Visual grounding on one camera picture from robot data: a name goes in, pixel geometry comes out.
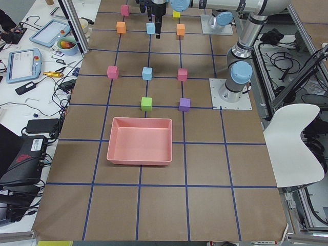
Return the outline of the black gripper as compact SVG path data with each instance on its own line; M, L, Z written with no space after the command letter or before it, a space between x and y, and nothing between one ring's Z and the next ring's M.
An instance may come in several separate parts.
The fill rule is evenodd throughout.
M166 0L138 0L141 13L147 12L148 21L152 22L152 16L155 16L155 35L160 39L162 16L166 14Z

